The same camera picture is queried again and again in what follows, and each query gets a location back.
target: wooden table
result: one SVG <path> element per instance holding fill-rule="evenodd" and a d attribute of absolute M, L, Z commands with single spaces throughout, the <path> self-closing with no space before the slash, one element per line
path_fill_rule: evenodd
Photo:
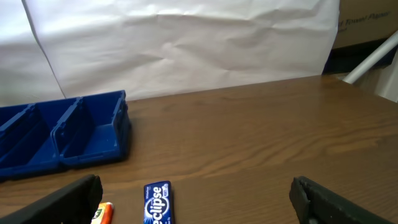
<path fill-rule="evenodd" d="M 6 215 L 86 175 L 113 224 L 142 223 L 143 186 L 171 180 L 178 224 L 298 223 L 305 175 L 398 223 L 398 105 L 330 77 L 129 102 L 127 161 L 0 184 Z"/>

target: white pole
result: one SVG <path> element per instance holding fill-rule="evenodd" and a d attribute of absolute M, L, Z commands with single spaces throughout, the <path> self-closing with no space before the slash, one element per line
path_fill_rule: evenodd
<path fill-rule="evenodd" d="M 391 49 L 398 44 L 398 31 L 388 38 L 380 47 L 371 53 L 363 62 L 361 62 L 352 72 L 350 72 L 343 81 L 353 84 L 365 72 L 367 72 L 376 62 L 385 56 Z"/>

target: orange package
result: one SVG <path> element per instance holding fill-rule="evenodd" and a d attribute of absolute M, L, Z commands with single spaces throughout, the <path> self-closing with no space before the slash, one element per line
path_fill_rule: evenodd
<path fill-rule="evenodd" d="M 100 203 L 91 224 L 111 224 L 112 215 L 113 204 L 111 202 Z"/>

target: white paper sheet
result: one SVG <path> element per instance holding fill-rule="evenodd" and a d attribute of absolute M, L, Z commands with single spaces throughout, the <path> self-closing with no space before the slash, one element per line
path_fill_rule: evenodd
<path fill-rule="evenodd" d="M 0 1 L 0 106 L 61 98 L 21 1 Z"/>
<path fill-rule="evenodd" d="M 27 0 L 67 97 L 127 99 L 319 75 L 336 0 Z"/>

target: dark blue object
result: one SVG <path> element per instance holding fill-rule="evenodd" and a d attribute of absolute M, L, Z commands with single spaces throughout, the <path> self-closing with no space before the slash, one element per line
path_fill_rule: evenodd
<path fill-rule="evenodd" d="M 144 224 L 174 224 L 173 197 L 170 181 L 144 187 Z"/>
<path fill-rule="evenodd" d="M 0 178 L 121 159 L 124 91 L 0 108 Z"/>

